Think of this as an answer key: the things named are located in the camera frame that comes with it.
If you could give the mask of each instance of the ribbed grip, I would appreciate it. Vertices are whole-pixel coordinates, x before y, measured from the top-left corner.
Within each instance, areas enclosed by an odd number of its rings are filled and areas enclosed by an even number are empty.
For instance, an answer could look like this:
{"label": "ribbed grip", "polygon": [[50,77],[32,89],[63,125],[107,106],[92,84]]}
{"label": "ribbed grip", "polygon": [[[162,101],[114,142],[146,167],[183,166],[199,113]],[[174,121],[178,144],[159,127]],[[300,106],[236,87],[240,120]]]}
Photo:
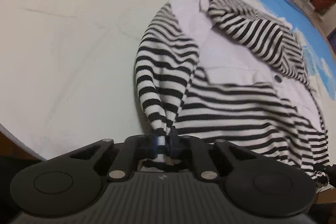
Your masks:
{"label": "ribbed grip", "polygon": [[46,219],[20,214],[13,224],[313,224],[305,215],[263,219],[236,208],[219,186],[191,172],[135,173],[108,185],[100,199],[77,214]]}

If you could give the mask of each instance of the button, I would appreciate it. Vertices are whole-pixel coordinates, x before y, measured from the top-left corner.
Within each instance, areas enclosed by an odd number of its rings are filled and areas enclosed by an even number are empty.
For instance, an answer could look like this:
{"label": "button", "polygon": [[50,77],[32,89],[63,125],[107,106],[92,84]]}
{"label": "button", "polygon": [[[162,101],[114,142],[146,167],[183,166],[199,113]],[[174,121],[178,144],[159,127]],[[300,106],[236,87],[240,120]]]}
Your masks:
{"label": "button", "polygon": [[278,83],[282,82],[282,78],[279,75],[274,76],[275,81],[277,81]]}

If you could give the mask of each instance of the logo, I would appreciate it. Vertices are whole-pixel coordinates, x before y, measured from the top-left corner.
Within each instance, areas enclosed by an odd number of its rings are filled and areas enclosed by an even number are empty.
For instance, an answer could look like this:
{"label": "logo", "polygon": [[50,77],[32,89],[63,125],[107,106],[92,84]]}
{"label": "logo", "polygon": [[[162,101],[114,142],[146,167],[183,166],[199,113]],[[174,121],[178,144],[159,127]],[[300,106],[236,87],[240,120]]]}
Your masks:
{"label": "logo", "polygon": [[159,179],[162,179],[162,180],[165,180],[165,179],[167,179],[168,177],[166,176],[166,175],[162,175],[162,176],[160,176],[159,177]]}

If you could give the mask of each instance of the bed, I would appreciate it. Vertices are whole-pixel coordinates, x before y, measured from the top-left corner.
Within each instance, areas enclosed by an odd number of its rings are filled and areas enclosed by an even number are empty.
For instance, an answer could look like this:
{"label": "bed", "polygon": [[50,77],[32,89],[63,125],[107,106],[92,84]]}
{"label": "bed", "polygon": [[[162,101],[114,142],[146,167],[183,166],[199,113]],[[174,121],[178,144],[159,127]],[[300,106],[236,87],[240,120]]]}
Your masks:
{"label": "bed", "polygon": [[[46,160],[103,138],[123,142],[147,133],[134,61],[144,30],[167,1],[0,0],[0,131]],[[258,1],[303,33],[334,147],[336,65],[328,45],[291,0]],[[334,149],[329,157],[336,163]]]}

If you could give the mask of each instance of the silver rivet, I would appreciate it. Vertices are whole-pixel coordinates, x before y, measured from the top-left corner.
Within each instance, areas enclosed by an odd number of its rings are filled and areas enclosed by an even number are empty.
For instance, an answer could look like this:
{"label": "silver rivet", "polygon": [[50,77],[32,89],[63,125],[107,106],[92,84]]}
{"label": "silver rivet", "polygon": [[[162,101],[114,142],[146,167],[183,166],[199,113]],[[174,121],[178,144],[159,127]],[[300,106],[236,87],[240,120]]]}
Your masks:
{"label": "silver rivet", "polygon": [[125,172],[121,170],[113,170],[109,173],[109,176],[113,179],[122,179],[125,175]]}
{"label": "silver rivet", "polygon": [[217,173],[212,171],[204,171],[201,173],[201,177],[204,179],[211,180],[217,178]]}

